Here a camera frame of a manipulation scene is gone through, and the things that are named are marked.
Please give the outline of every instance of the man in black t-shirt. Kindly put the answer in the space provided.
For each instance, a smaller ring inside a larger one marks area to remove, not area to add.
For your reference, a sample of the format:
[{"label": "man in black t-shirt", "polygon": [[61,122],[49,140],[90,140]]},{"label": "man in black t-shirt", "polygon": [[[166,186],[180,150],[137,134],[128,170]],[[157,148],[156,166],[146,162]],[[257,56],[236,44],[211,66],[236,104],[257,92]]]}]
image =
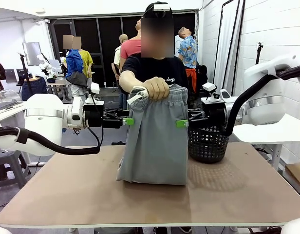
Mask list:
[{"label": "man in black t-shirt", "polygon": [[163,3],[147,7],[141,19],[141,53],[126,59],[119,84],[128,93],[134,86],[144,86],[150,99],[161,100],[169,95],[171,84],[188,88],[188,79],[182,61],[168,54],[174,46],[172,11],[155,12],[155,4]]}]

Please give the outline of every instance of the black plastic basket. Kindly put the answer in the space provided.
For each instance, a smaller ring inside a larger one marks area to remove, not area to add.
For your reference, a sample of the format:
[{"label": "black plastic basket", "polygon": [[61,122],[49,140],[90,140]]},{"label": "black plastic basket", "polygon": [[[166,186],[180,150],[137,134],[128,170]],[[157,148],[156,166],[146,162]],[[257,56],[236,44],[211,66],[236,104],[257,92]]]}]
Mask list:
[{"label": "black plastic basket", "polygon": [[188,154],[202,163],[221,161],[226,152],[229,137],[222,135],[216,126],[188,128]]}]

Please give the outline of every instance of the gray stool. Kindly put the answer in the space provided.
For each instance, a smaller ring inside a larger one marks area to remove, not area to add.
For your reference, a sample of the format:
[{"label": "gray stool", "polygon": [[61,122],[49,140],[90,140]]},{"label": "gray stool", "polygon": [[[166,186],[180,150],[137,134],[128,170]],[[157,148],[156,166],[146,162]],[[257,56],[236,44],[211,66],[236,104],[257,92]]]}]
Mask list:
[{"label": "gray stool", "polygon": [[10,167],[5,168],[5,170],[7,172],[13,171],[15,178],[0,181],[0,187],[17,183],[21,189],[27,183],[25,177],[29,174],[30,169],[23,161],[20,151],[0,150],[0,165],[4,164],[9,164]]}]

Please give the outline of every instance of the gray floor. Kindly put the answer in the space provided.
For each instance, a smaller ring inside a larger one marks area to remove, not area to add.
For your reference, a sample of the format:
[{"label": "gray floor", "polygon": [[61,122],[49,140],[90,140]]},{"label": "gray floor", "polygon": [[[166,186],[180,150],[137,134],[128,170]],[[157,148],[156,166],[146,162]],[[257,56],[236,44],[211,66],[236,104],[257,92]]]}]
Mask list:
[{"label": "gray floor", "polygon": [[[117,108],[117,91],[113,92],[114,89],[103,89],[100,92],[99,96],[102,97],[102,100],[105,101],[105,106],[108,108]],[[101,139],[101,128],[93,128],[93,131],[98,135],[99,139]],[[126,141],[127,127],[122,127],[121,129],[105,129],[103,145],[111,145],[112,142]],[[62,145],[63,146],[78,146],[78,145],[96,145],[97,142],[93,135],[88,130],[80,131],[79,135],[75,135],[72,130],[67,130],[62,137]],[[41,157],[40,162],[46,162],[51,158],[51,156]],[[33,162],[37,162],[39,160],[38,156],[31,156],[31,160]],[[28,180],[35,173],[36,168],[31,168],[32,175],[28,176]],[[12,172],[8,173],[8,177],[12,178]],[[0,205],[8,203],[14,195],[17,194],[19,188],[17,185],[5,186],[0,188]],[[8,229],[12,234],[67,234],[69,233],[67,229]],[[225,228],[223,230],[222,227],[208,227],[207,231],[205,227],[194,227],[193,233],[196,234],[232,234],[230,228]],[[93,229],[79,229],[79,234],[93,234]],[[153,234],[153,228],[144,228],[145,234]],[[243,234],[249,233],[247,230],[243,230],[240,232]],[[178,228],[172,228],[172,234],[183,234]]]}]

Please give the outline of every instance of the folded gray garment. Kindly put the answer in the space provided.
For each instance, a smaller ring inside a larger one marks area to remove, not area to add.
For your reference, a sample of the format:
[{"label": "folded gray garment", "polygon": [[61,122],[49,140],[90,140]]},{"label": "folded gray garment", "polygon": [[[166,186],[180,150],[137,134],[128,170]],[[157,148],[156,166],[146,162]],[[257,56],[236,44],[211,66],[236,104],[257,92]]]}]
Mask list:
[{"label": "folded gray garment", "polygon": [[177,128],[176,121],[188,118],[187,98],[187,89],[174,84],[164,100],[145,97],[131,104],[134,125],[128,131],[116,180],[186,185],[187,128]]}]

